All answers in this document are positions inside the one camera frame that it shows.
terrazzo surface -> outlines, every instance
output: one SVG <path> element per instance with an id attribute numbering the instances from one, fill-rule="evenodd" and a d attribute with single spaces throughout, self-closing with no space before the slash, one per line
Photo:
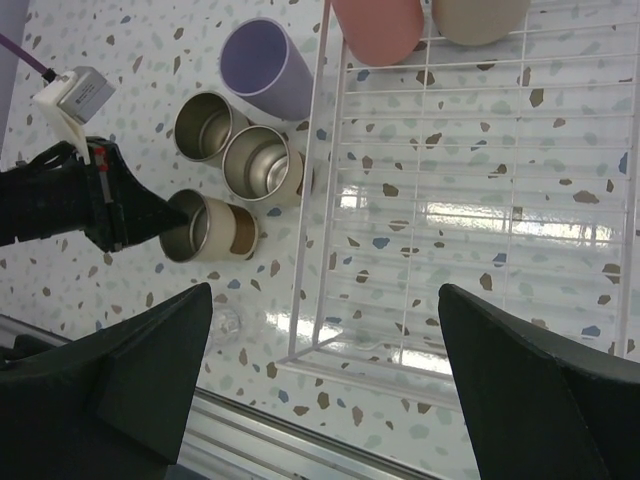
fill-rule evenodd
<path id="1" fill-rule="evenodd" d="M 532 24 L 552 28 L 555 20 L 551 21 L 551 17 L 545 15 L 553 10 L 546 5 L 553 6 L 554 3 L 545 2 L 544 7 L 538 8 L 532 15 Z M 333 296 L 350 295 L 351 300 L 358 300 L 358 295 L 362 295 L 360 301 L 371 309 L 375 309 L 378 301 L 389 306 L 394 295 L 401 296 L 402 301 L 406 303 L 409 299 L 418 309 L 416 318 L 421 322 L 426 319 L 429 328 L 437 328 L 437 320 L 430 315 L 435 306 L 428 300 L 434 298 L 433 293 L 415 292 L 414 298 L 407 296 L 400 285 L 397 295 L 390 289 L 376 287 L 376 279 L 380 276 L 406 285 L 410 274 L 401 261 L 394 260 L 391 266 L 385 267 L 384 262 L 372 263 L 367 257 L 394 252 L 404 261 L 422 252 L 426 255 L 425 263 L 422 270 L 414 269 L 412 275 L 417 277 L 412 277 L 413 281 L 418 279 L 428 286 L 456 280 L 489 298 L 493 292 L 512 294 L 511 298 L 520 301 L 519 305 L 512 305 L 513 309 L 520 306 L 526 310 L 532 302 L 543 298 L 569 297 L 570 300 L 563 301 L 570 305 L 567 310 L 570 323 L 555 324 L 552 315 L 527 319 L 563 333 L 592 338 L 600 342 L 598 347 L 603 350 L 611 348 L 616 328 L 613 317 L 620 296 L 617 280 L 624 268 L 631 268 L 631 265 L 621 268 L 620 248 L 609 248 L 608 245 L 611 240 L 621 238 L 624 223 L 620 217 L 612 219 L 610 212 L 619 213 L 624 207 L 629 180 L 627 169 L 632 163 L 631 155 L 634 155 L 628 148 L 633 94 L 627 94 L 624 89 L 626 84 L 629 88 L 635 85 L 635 71 L 624 62 L 616 63 L 615 59 L 602 60 L 604 63 L 600 67 L 598 59 L 592 58 L 614 51 L 621 42 L 628 41 L 630 37 L 625 37 L 624 33 L 631 27 L 614 28 L 616 22 L 622 23 L 620 15 L 612 14 L 612 8 L 591 7 L 589 3 L 593 2 L 559 2 L 565 6 L 558 8 L 557 17 L 553 18 L 575 25 L 608 22 L 607 28 L 613 33 L 601 32 L 602 36 L 597 38 L 577 32 L 567 35 L 566 31 L 545 34 L 546 37 L 538 42 L 530 42 L 532 50 L 525 52 L 534 59 L 530 69 L 520 69 L 520 64 L 517 64 L 518 68 L 513 65 L 510 68 L 509 63 L 492 64 L 520 58 L 523 54 L 521 39 L 514 44 L 507 41 L 498 50 L 487 52 L 487 56 L 483 56 L 482 51 L 452 52 L 446 47 L 438 50 L 419 45 L 412 56 L 414 59 L 420 57 L 418 62 L 424 62 L 427 51 L 432 60 L 436 59 L 433 61 L 440 58 L 443 63 L 451 61 L 448 55 L 455 53 L 461 61 L 467 58 L 469 62 L 477 63 L 477 67 L 474 63 L 462 73 L 417 69 L 397 77 L 403 78 L 395 85 L 397 90 L 442 89 L 444 85 L 466 86 L 471 90 L 466 93 L 436 92 L 424 109 L 423 104 L 418 103 L 425 101 L 424 95 L 410 92 L 383 96 L 378 99 L 379 103 L 347 104 L 345 116 L 359 120 L 349 121 L 350 126 L 342 132 L 342 140 L 347 143 L 351 140 L 354 145 L 339 152 L 341 165 L 352 162 L 353 166 L 347 165 L 347 170 L 340 172 L 338 178 L 338 191 L 344 198 L 338 214 L 344 214 L 342 218 L 346 225 L 334 232 L 336 248 L 329 252 L 328 266 L 338 273 L 338 280 L 331 283 Z M 619 4 L 623 7 L 634 5 L 628 1 L 612 4 L 616 8 Z M 176 154 L 171 138 L 172 122 L 182 101 L 196 91 L 211 89 L 226 94 L 218 75 L 218 49 L 235 25 L 259 15 L 281 22 L 307 63 L 314 64 L 322 16 L 322 2 L 316 0 L 193 0 L 184 3 L 32 0 L 23 45 L 59 71 L 77 65 L 93 65 L 106 74 L 117 87 L 116 94 L 86 130 L 115 140 L 131 170 L 145 186 L 164 198 L 179 189 L 194 188 L 206 195 L 238 203 L 224 188 L 218 170 L 189 163 Z M 335 31 L 335 21 L 330 27 Z M 635 28 L 633 25 L 629 35 L 635 33 Z M 575 52 L 576 56 L 585 57 L 589 72 L 595 73 L 584 79 L 585 87 L 580 96 L 571 92 L 563 94 L 562 89 L 545 88 L 545 85 L 561 81 L 575 83 L 575 73 L 571 73 L 568 64 L 536 61 L 536 43 L 542 50 L 555 46 L 565 49 L 559 51 L 566 55 Z M 381 85 L 382 79 L 375 71 L 369 71 L 357 62 L 350 67 L 347 91 L 375 90 Z M 612 93 L 589 97 L 590 82 L 612 83 Z M 480 98 L 478 95 L 474 98 L 472 89 L 483 85 L 522 85 L 528 90 L 526 93 L 517 89 L 485 92 Z M 41 87 L 37 75 L 21 65 L 0 159 L 2 168 L 15 160 L 30 160 L 55 141 L 30 101 L 30 96 Z M 292 144 L 302 151 L 307 135 L 311 133 L 317 151 L 323 152 L 321 158 L 326 158 L 324 152 L 332 139 L 329 122 L 320 122 L 316 131 L 309 132 L 306 121 L 281 122 L 231 95 L 227 98 L 252 121 L 286 132 Z M 335 98 L 323 101 L 330 106 Z M 402 115 L 415 111 L 416 105 L 423 113 L 432 112 L 433 119 L 415 122 L 407 116 L 402 121 L 386 123 L 379 119 L 363 119 L 380 112 Z M 468 113 L 471 106 L 483 116 L 473 120 L 473 129 L 471 121 L 445 121 L 437 117 Z M 614 114 L 619 117 L 612 117 L 606 128 L 594 119 L 594 116 Z M 538 143 L 529 145 L 531 156 L 514 160 L 504 153 L 512 150 L 496 147 L 510 147 L 525 138 L 516 129 L 522 128 L 519 130 L 522 133 L 529 127 L 515 127 L 512 117 L 527 115 L 545 117 L 528 123 L 536 132 L 545 133 L 542 138 L 535 137 Z M 367 141 L 382 144 L 375 150 L 375 155 L 357 145 Z M 385 151 L 391 144 L 402 142 L 406 146 L 400 150 Z M 577 144 L 582 148 L 579 152 L 548 153 L 556 146 Z M 599 146 L 612 148 L 606 150 L 607 155 L 593 154 Z M 418 150 L 421 156 L 416 162 Z M 448 156 L 447 168 L 443 167 L 444 156 Z M 520 189 L 512 187 L 514 165 L 521 175 L 528 173 L 531 177 L 519 184 Z M 465 232 L 455 228 L 436 227 L 432 231 L 433 237 L 425 236 L 424 244 L 416 245 L 413 240 L 407 243 L 409 229 L 406 226 L 415 218 L 390 216 L 395 207 L 386 202 L 411 203 L 410 208 L 414 208 L 413 197 L 419 186 L 415 178 L 403 184 L 407 176 L 389 174 L 393 170 L 410 169 L 415 169 L 416 173 L 431 173 L 423 177 L 428 180 L 420 191 L 426 193 L 418 198 L 425 203 L 425 208 L 428 208 L 428 202 L 435 200 L 430 195 L 436 194 L 439 201 L 448 201 L 451 205 L 463 203 L 493 209 L 485 217 L 496 216 L 495 212 L 499 209 L 503 212 L 506 205 L 506 213 L 500 215 L 505 215 L 511 225 L 509 228 L 520 226 L 523 238 L 527 232 L 542 238 L 539 251 L 526 242 L 511 245 L 508 250 L 502 248 L 499 243 L 502 237 L 497 235 L 499 231 L 489 228 L 481 232 L 484 236 L 482 241 L 474 243 L 475 248 L 468 248 Z M 537 175 L 553 180 L 536 183 Z M 322 199 L 323 188 L 319 174 L 314 190 L 316 199 Z M 357 199 L 363 197 L 377 200 L 358 204 Z M 534 206 L 540 207 L 538 213 L 532 210 Z M 578 246 L 582 245 L 581 240 L 589 240 L 593 233 L 595 237 L 591 241 L 596 241 L 602 248 L 594 248 L 586 254 L 576 249 L 574 255 L 543 248 L 544 229 L 531 228 L 536 224 L 553 223 L 553 219 L 545 216 L 544 208 L 567 211 L 582 207 L 602 208 L 602 211 L 593 213 L 587 220 L 580 217 L 577 226 L 568 215 L 557 215 L 555 222 L 564 222 L 566 228 L 562 235 L 565 237 L 575 232 L 571 238 Z M 5 247 L 0 250 L 2 311 L 75 339 L 140 313 L 190 285 L 206 281 L 211 285 L 216 302 L 238 312 L 243 328 L 236 341 L 208 347 L 198 381 L 200 387 L 416 468 L 455 479 L 479 478 L 460 413 L 431 406 L 428 402 L 409 401 L 290 373 L 276 366 L 276 362 L 287 355 L 300 211 L 295 208 L 252 210 L 260 219 L 262 234 L 255 256 L 243 263 L 172 264 L 164 258 L 157 240 L 108 255 L 80 233 Z M 366 212 L 367 219 L 379 219 L 375 228 L 363 230 L 349 223 L 357 218 L 358 210 Z M 300 293 L 303 312 L 313 312 L 317 300 L 313 298 L 313 292 L 318 290 L 320 278 L 317 262 L 322 257 L 322 211 L 320 207 L 312 209 L 308 218 L 310 228 L 305 248 L 309 255 Z M 470 226 L 473 225 L 462 225 L 464 228 Z M 555 236 L 561 236 L 557 229 Z M 633 258 L 635 267 L 640 254 L 634 252 Z M 467 266 L 451 267 L 460 261 L 467 262 Z M 577 269 L 579 275 L 590 280 L 584 284 L 549 282 L 548 274 L 535 274 L 535 270 L 527 268 L 518 270 L 507 266 L 509 262 L 525 267 L 533 265 L 534 269 L 537 265 L 555 272 L 557 275 L 551 278 L 562 279 L 563 270 Z M 633 268 L 631 278 L 630 338 L 626 349 L 630 358 L 639 359 L 634 340 L 640 335 L 638 268 Z M 370 313 L 366 308 L 354 310 L 351 305 L 347 308 L 342 304 L 329 305 L 326 311 L 329 318 L 340 320 L 337 323 L 344 322 L 345 328 L 349 328 L 350 322 L 366 319 Z M 598 321 L 585 319 L 589 318 L 585 312 L 596 312 Z M 400 330 L 405 335 L 406 325 L 390 325 L 396 334 Z"/>

white dish rack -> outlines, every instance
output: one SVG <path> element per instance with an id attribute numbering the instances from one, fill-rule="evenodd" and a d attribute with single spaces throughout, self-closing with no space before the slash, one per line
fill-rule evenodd
<path id="1" fill-rule="evenodd" d="M 425 15 L 409 58 L 373 68 L 326 2 L 280 365 L 459 409 L 443 283 L 625 354 L 638 0 L 534 0 L 478 48 Z"/>

blue speck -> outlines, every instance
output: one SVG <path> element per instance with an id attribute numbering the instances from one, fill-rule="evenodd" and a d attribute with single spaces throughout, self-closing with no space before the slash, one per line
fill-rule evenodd
<path id="1" fill-rule="evenodd" d="M 370 73 L 369 70 L 360 70 L 358 72 L 358 77 L 357 77 L 358 81 L 359 82 L 364 82 L 367 79 L 367 77 L 369 76 L 369 73 Z"/>
<path id="2" fill-rule="evenodd" d="M 476 145 L 479 145 L 477 147 L 471 147 L 471 151 L 473 152 L 474 150 L 478 150 L 482 145 L 486 145 L 487 141 L 486 140 L 480 140 L 478 143 L 476 143 Z"/>
<path id="3" fill-rule="evenodd" d="M 391 239 L 387 238 L 387 237 L 374 238 L 373 239 L 373 246 L 376 247 L 378 250 L 382 250 L 384 247 L 389 245 L 390 241 L 391 241 Z"/>
<path id="4" fill-rule="evenodd" d="M 620 159 L 620 163 L 618 164 L 618 170 L 620 170 L 620 173 L 624 173 L 625 175 L 627 174 L 627 156 L 628 156 L 628 152 L 625 152 L 624 155 L 622 156 L 622 158 Z"/>
<path id="5" fill-rule="evenodd" d="M 497 268 L 500 268 L 505 263 L 507 263 L 507 254 L 506 253 L 499 253 L 498 255 L 495 256 L 493 261 L 494 261 L 493 266 L 497 267 Z"/>
<path id="6" fill-rule="evenodd" d="M 600 329 L 598 327 L 596 327 L 595 325 L 591 325 L 590 327 L 583 328 L 582 329 L 582 334 L 583 335 L 588 335 L 589 337 L 599 337 L 600 336 Z"/>
<path id="7" fill-rule="evenodd" d="M 289 394 L 287 392 L 285 392 L 284 390 L 280 390 L 278 392 L 278 398 L 280 399 L 280 401 L 282 403 L 287 403 L 289 401 Z"/>

speckled countertop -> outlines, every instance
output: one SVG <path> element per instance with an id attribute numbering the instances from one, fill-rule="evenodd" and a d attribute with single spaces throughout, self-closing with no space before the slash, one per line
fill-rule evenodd
<path id="1" fill-rule="evenodd" d="M 116 85 L 86 130 L 115 139 L 143 184 L 165 198 L 195 188 L 229 200 L 218 170 L 176 155 L 175 112 L 196 91 L 224 92 L 218 50 L 246 19 L 281 22 L 313 65 L 321 13 L 320 0 L 32 0 L 23 45 L 58 71 L 93 65 Z M 41 87 L 21 65 L 2 168 L 55 142 L 30 101 Z M 228 98 L 304 149 L 308 123 L 283 123 Z M 237 342 L 207 353 L 201 387 L 418 468 L 478 478 L 461 414 L 277 369 L 286 355 L 299 210 L 256 213 L 264 232 L 245 263 L 175 265 L 157 240 L 104 255 L 81 233 L 3 248 L 2 312 L 75 339 L 209 282 L 218 302 L 238 309 L 245 329 Z"/>

stainless steel cup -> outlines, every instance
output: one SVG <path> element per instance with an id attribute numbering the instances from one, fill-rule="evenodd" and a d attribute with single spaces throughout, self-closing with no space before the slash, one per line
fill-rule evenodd
<path id="1" fill-rule="evenodd" d="M 178 112 L 173 139 L 178 151 L 192 162 L 222 166 L 222 155 L 249 120 L 214 92 L 198 93 Z"/>
<path id="2" fill-rule="evenodd" d="M 246 202 L 299 205 L 303 174 L 300 152 L 276 130 L 260 125 L 233 137 L 222 160 L 227 187 Z"/>
<path id="3" fill-rule="evenodd" d="M 189 216 L 189 223 L 160 234 L 160 246 L 170 260 L 246 260 L 258 243 L 258 222 L 247 210 L 195 190 L 181 190 L 169 204 Z"/>

